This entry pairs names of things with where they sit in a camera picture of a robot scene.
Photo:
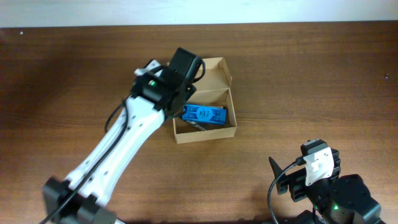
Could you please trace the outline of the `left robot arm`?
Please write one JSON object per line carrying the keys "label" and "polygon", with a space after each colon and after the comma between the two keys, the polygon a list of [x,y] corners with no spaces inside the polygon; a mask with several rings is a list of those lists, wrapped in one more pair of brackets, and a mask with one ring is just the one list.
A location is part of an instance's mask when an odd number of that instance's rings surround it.
{"label": "left robot arm", "polygon": [[106,205],[137,151],[166,119],[178,116],[205,73],[199,56],[178,48],[167,65],[150,60],[135,71],[128,96],[111,113],[106,134],[90,155],[63,181],[49,178],[42,189],[43,223],[120,223]]}

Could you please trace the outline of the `blue whiteboard marker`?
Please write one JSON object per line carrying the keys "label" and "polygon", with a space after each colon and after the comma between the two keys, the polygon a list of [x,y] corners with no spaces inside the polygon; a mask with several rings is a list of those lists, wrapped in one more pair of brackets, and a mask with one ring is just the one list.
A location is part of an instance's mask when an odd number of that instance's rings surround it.
{"label": "blue whiteboard marker", "polygon": [[200,131],[206,131],[206,129],[203,126],[199,125],[198,123],[196,123],[194,121],[186,121],[186,123],[193,126],[194,128],[197,128]]}

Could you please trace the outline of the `cardboard box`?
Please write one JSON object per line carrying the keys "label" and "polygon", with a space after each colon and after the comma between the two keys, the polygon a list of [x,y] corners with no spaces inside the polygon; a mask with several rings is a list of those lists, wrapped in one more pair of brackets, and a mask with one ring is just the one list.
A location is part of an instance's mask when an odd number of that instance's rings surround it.
{"label": "cardboard box", "polygon": [[231,138],[238,128],[231,95],[232,76],[226,60],[223,57],[217,57],[206,58],[204,62],[205,76],[194,84],[197,90],[188,103],[226,109],[226,123],[225,125],[198,123],[206,129],[206,131],[200,131],[183,119],[175,118],[173,119],[174,136],[178,144]]}

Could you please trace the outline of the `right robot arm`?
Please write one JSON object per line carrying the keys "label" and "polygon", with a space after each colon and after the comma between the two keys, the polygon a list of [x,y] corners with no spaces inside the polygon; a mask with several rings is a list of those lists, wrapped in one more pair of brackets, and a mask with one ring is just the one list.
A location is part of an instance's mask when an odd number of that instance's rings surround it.
{"label": "right robot arm", "polygon": [[267,191],[267,206],[273,223],[282,223],[274,212],[271,194],[290,193],[294,202],[309,199],[311,210],[304,210],[286,223],[380,224],[381,205],[371,197],[358,174],[341,176],[340,152],[322,139],[302,144],[302,155],[282,169],[269,158],[274,180]]}

